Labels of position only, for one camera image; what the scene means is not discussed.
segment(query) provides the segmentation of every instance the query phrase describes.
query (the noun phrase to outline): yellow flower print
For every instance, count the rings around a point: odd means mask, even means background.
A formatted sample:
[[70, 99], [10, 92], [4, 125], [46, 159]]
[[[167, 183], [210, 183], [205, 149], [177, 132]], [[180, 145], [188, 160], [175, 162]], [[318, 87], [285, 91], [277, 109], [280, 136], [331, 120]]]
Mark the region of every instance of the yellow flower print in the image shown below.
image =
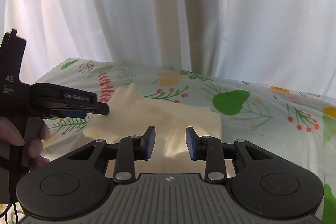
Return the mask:
[[333, 117], [336, 119], [336, 108], [333, 106], [330, 107], [324, 107], [323, 113], [329, 115], [330, 117]]
[[286, 90], [286, 89], [283, 89], [283, 88], [278, 88], [277, 86], [272, 86], [271, 89], [289, 93], [289, 90]]
[[162, 87], [174, 86], [182, 79], [182, 76], [178, 72], [172, 70], [159, 72], [157, 75], [160, 79], [160, 86]]
[[255, 125], [255, 124], [251, 124], [250, 125], [250, 129], [252, 129], [252, 130], [258, 130], [258, 126]]

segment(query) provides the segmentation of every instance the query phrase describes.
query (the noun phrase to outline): ribbed grip surface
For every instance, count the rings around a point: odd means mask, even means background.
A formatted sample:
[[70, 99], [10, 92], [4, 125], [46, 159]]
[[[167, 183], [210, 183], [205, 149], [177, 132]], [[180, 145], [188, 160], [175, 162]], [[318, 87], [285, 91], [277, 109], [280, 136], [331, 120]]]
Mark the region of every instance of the ribbed grip surface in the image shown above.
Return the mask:
[[[31, 216], [24, 224], [56, 224]], [[115, 187], [108, 200], [83, 217], [62, 224], [318, 224], [313, 216], [271, 221], [237, 205], [225, 187], [198, 174], [142, 174], [135, 183]]]

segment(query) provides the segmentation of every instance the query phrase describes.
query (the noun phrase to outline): black cable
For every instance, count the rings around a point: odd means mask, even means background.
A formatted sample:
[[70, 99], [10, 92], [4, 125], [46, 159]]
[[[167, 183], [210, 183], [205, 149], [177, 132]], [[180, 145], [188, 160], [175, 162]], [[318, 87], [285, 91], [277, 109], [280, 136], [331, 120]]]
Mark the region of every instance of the black cable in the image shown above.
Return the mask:
[[14, 205], [14, 212], [15, 212], [15, 218], [16, 218], [15, 224], [17, 224], [18, 221], [19, 221], [19, 217], [17, 216], [17, 210], [16, 210], [16, 205], [15, 205], [15, 203], [13, 203], [13, 205]]
[[5, 222], [6, 222], [6, 224], [8, 224], [8, 222], [7, 222], [7, 214], [5, 214]]
[[7, 208], [0, 214], [0, 218], [5, 216], [11, 207], [12, 207], [12, 204], [8, 204]]

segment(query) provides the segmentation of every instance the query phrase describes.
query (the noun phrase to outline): red fern print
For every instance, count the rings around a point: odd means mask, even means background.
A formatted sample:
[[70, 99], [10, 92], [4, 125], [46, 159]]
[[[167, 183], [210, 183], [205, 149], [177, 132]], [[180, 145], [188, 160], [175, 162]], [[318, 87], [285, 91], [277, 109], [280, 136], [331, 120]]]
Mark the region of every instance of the red fern print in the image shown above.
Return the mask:
[[109, 85], [111, 83], [111, 80], [109, 79], [107, 72], [101, 72], [98, 75], [98, 80], [99, 80], [99, 85], [101, 86], [100, 90], [101, 90], [101, 95], [100, 95], [100, 99], [99, 102], [105, 102], [107, 103], [111, 97], [112, 94], [114, 92], [113, 85]]

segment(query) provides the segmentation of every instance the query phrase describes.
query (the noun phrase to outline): green leaf print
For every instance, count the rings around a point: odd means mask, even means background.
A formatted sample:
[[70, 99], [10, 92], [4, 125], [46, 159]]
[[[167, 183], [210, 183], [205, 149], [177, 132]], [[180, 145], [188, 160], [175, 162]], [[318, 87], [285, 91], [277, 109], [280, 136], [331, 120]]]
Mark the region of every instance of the green leaf print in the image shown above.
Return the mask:
[[70, 62], [67, 62], [67, 63], [65, 63], [62, 67], [61, 67], [61, 69], [66, 69], [67, 67], [69, 67], [70, 65], [72, 65], [73, 63], [76, 63], [78, 61], [78, 59], [76, 59], [76, 60], [72, 60], [72, 61], [70, 61]]
[[329, 142], [336, 135], [336, 119], [326, 114], [323, 114], [322, 119], [324, 122], [323, 140]]
[[95, 68], [94, 70], [90, 71], [90, 73], [88, 73], [87, 77], [94, 77], [104, 72], [110, 72], [111, 70], [113, 70], [113, 65], [107, 65], [105, 67]]
[[219, 112], [233, 116], [241, 111], [244, 102], [249, 96], [250, 92], [246, 90], [222, 92], [213, 97], [212, 104]]
[[324, 224], [336, 224], [336, 198], [328, 184], [324, 185], [324, 207], [322, 214]]
[[165, 91], [161, 92], [156, 98], [160, 98], [160, 97], [163, 97], [164, 95], [166, 94]]
[[187, 74], [188, 74], [188, 71], [186, 71], [186, 70], [180, 70], [180, 74], [181, 74], [181, 75], [187, 75]]
[[67, 131], [80, 131], [83, 127], [85, 127], [90, 122], [90, 117], [87, 116], [85, 119], [79, 118], [61, 118], [57, 124], [53, 123], [52, 127], [49, 129], [59, 132], [60, 130]]
[[119, 67], [115, 69], [117, 72], [117, 78], [124, 83], [124, 85], [129, 85], [133, 83], [133, 78], [137, 75], [133, 71], [133, 67], [128, 67], [125, 64], [120, 64]]

